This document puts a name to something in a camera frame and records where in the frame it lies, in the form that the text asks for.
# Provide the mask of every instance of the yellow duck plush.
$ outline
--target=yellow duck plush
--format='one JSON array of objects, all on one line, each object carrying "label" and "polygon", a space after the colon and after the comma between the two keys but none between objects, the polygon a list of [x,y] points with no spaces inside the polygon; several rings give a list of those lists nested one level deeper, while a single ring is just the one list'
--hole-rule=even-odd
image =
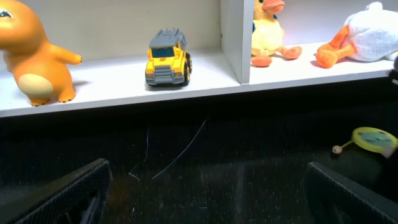
[{"label": "yellow duck plush", "polygon": [[271,55],[279,52],[287,59],[297,59],[302,53],[301,47],[288,49],[282,46],[285,35],[278,20],[274,17],[285,6],[281,0],[254,0],[254,27],[252,34],[252,64],[268,67],[272,63]]}]

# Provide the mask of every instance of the truck cab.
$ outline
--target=truck cab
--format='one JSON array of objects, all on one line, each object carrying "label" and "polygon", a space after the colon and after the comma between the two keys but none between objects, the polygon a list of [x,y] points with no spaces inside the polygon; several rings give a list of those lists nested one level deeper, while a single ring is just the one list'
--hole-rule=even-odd
[{"label": "truck cab", "polygon": [[185,36],[179,29],[160,30],[149,48],[145,74],[148,85],[188,85],[192,58],[187,52]]}]

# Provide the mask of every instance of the orange foot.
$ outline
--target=orange foot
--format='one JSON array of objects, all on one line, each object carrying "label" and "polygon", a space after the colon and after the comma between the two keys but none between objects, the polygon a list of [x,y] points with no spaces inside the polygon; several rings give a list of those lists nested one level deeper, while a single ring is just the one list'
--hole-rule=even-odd
[{"label": "orange foot", "polygon": [[326,44],[323,44],[322,46],[320,46],[320,47],[318,48],[318,52],[319,52],[320,50],[337,51],[337,50],[339,50],[339,47],[335,47],[335,46],[333,46],[331,43],[326,43]]},{"label": "orange foot", "polygon": [[75,97],[75,91],[73,90],[73,87],[64,89],[61,94],[58,96],[58,101],[61,103],[66,103],[68,101],[71,101]]},{"label": "orange foot", "polygon": [[270,56],[255,56],[251,59],[251,63],[258,67],[268,67],[272,63],[272,58]]},{"label": "orange foot", "polygon": [[48,103],[50,101],[50,98],[35,98],[35,97],[29,97],[30,103],[32,106],[40,106]]},{"label": "orange foot", "polygon": [[287,59],[298,59],[301,55],[301,53],[303,52],[303,49],[301,47],[292,47],[291,49],[288,49],[285,52],[285,57]]},{"label": "orange foot", "polygon": [[317,55],[317,62],[323,68],[331,68],[338,60],[338,54],[331,50],[320,50]]}]

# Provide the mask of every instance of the cream belly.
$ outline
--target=cream belly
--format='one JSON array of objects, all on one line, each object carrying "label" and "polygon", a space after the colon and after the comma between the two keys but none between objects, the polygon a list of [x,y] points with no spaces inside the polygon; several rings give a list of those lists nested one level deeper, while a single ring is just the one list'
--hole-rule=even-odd
[{"label": "cream belly", "polygon": [[53,94],[52,84],[40,75],[25,74],[19,77],[18,87],[27,96],[47,98]]}]

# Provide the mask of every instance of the ribbed black pad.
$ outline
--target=ribbed black pad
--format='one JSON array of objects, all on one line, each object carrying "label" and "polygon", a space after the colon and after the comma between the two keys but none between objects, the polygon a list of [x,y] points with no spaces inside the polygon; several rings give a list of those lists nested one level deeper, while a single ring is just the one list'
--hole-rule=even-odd
[{"label": "ribbed black pad", "polygon": [[311,162],[304,192],[316,223],[398,223],[398,204]]},{"label": "ribbed black pad", "polygon": [[112,175],[104,159],[0,208],[0,223],[99,223]]}]

